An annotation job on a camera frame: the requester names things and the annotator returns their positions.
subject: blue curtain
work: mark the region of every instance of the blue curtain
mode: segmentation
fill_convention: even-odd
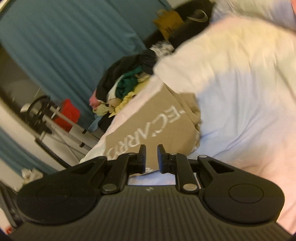
[[[1,12],[0,41],[53,100],[71,99],[86,128],[94,118],[88,99],[104,70],[145,49],[141,37],[155,30],[150,20],[163,8],[153,1],[139,0],[141,7],[138,1],[117,0],[115,8],[114,0],[12,0]],[[126,20],[129,4],[137,7]]]
[[[148,38],[157,28],[153,20],[160,9],[171,10],[166,0],[108,0],[114,9],[137,32],[142,40]]]
[[[47,174],[57,172],[18,145],[2,128],[0,128],[0,159],[17,174],[22,175],[23,168],[33,169]]]

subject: pile of clothes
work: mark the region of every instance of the pile of clothes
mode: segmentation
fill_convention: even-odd
[[[112,118],[119,113],[146,86],[156,62],[173,51],[170,43],[158,42],[141,54],[125,56],[112,64],[89,99],[96,120],[88,130],[95,131],[104,116]]]

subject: yellow cloth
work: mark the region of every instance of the yellow cloth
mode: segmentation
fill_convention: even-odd
[[[136,75],[136,77],[138,78],[138,83],[142,83],[142,82],[150,79],[150,76],[151,75],[149,75],[149,74],[147,74],[145,72],[142,72],[139,75]]]
[[[105,105],[105,103],[101,103],[96,110],[93,110],[93,113],[97,114],[97,116],[105,115],[109,112],[109,108]]]
[[[129,92],[126,96],[124,96],[122,102],[119,104],[119,106],[114,108],[114,111],[109,115],[109,117],[112,117],[116,114],[118,114],[129,102],[130,100],[137,95],[144,87],[148,84],[149,79],[144,80],[143,82],[137,84],[133,91]]]

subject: bedding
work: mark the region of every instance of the bedding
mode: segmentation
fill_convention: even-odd
[[[202,124],[200,146],[189,158],[209,155],[276,183],[285,194],[278,223],[294,233],[296,33],[290,15],[293,8],[287,1],[256,2],[262,3],[260,8],[267,11],[264,16],[255,11],[258,5],[254,8],[249,5],[244,16],[244,10],[236,12],[237,6],[244,9],[241,7],[245,6],[244,0],[221,1],[236,6],[225,14],[218,3],[213,12],[214,23],[157,63],[149,84],[116,115],[85,160],[102,155],[106,136],[134,115],[159,91],[162,83],[177,93],[193,92]],[[280,16],[282,20],[279,16],[275,20],[273,6],[279,4],[286,6],[283,8],[286,14]],[[172,184],[173,178],[155,172],[132,177],[130,184]]]

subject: white wall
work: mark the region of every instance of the white wall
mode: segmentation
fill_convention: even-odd
[[[15,171],[13,171],[4,161],[0,159],[0,180],[12,189],[20,188],[23,179]]]

